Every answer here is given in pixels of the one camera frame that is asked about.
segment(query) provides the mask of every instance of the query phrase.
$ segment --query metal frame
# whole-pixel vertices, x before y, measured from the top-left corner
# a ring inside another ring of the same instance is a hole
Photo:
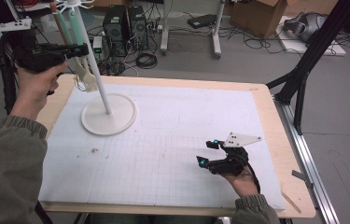
[[[317,171],[314,159],[312,158],[309,148],[306,145],[305,138],[302,135],[299,135],[296,127],[292,125],[294,113],[291,106],[281,105],[279,108],[282,109],[283,114],[286,117],[286,123],[292,135],[298,156],[303,165],[302,169],[308,178],[307,181],[313,183],[315,200],[319,205],[322,217],[325,219],[326,223],[340,223],[323,185],[323,181],[320,178],[320,174]]]
[[[306,80],[349,17],[350,0],[339,0],[311,41],[309,48],[305,51],[297,66],[291,72],[267,84],[268,88],[271,89],[286,83],[283,89],[275,95],[275,99],[284,105],[289,105],[291,98],[298,92],[294,115],[294,126],[298,134],[302,134],[301,117]]]
[[[326,223],[340,222],[317,171],[314,159],[302,136],[301,117],[307,78],[326,49],[341,31],[348,18],[350,18],[350,0],[339,0],[315,38],[311,41],[309,48],[305,51],[297,66],[291,72],[267,84],[268,88],[271,89],[285,83],[282,90],[275,94],[273,98],[277,103],[281,104],[279,108],[283,110],[286,117],[299,159],[302,162],[302,168],[308,178],[307,181],[314,184],[315,200]],[[293,113],[290,101],[296,92],[298,92],[296,110]]]

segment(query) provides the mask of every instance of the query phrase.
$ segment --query white pole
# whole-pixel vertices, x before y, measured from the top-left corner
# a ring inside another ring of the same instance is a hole
[[[105,105],[105,112],[106,112],[106,114],[111,114],[112,111],[111,111],[110,106],[108,104],[107,95],[105,94],[105,86],[103,85],[103,81],[102,81],[102,78],[100,76],[98,64],[96,63],[96,60],[93,56],[93,51],[91,48],[90,39],[88,38],[87,30],[85,29],[84,21],[82,20],[81,13],[79,12],[78,7],[75,7],[75,12],[76,12],[77,20],[78,20],[78,26],[79,26],[81,33],[82,33],[82,38],[84,40],[84,43],[86,43],[88,46],[88,51],[89,51],[89,54],[87,55],[88,61],[90,62],[92,72],[96,77],[96,83],[98,84],[98,89],[99,89],[99,92],[102,96],[103,104]]]

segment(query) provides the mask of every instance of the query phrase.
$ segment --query gray floor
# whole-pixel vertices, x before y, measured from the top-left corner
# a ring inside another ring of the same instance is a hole
[[[173,22],[182,23],[182,19]],[[48,34],[55,42],[58,34]],[[252,49],[242,35],[220,38],[222,56],[213,54],[210,36],[171,33],[166,56],[158,51],[158,65],[150,70],[137,69],[140,77],[268,83],[291,71],[300,56],[271,54]],[[258,46],[258,42],[247,42]],[[270,41],[270,51],[281,50],[278,41]],[[317,169],[341,223],[350,223],[350,48],[345,57],[324,56],[308,79],[302,118],[302,130]],[[129,69],[124,76],[135,77]],[[0,119],[5,115],[0,75]],[[58,222],[70,222],[74,214],[51,214]],[[295,223],[323,223],[313,219],[295,219]]]

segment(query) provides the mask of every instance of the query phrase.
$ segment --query gray sleeve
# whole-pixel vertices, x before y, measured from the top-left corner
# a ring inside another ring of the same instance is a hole
[[[9,116],[0,127],[0,223],[30,223],[42,182],[47,129]]]
[[[265,196],[252,195],[237,199],[236,213],[231,220],[231,224],[279,224],[279,217],[271,208]]]

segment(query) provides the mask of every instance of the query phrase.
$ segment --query hand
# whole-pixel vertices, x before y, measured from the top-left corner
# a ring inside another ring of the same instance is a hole
[[[248,169],[244,169],[242,173],[238,176],[234,175],[223,175],[225,179],[230,182],[235,192],[239,195],[239,197],[246,197],[250,195],[258,195],[259,192],[257,190],[257,186],[254,183],[253,176],[248,171]]]
[[[39,74],[18,68],[20,91],[9,115],[36,120],[47,103],[47,92],[58,88],[56,76],[66,66],[67,62],[64,62]]]

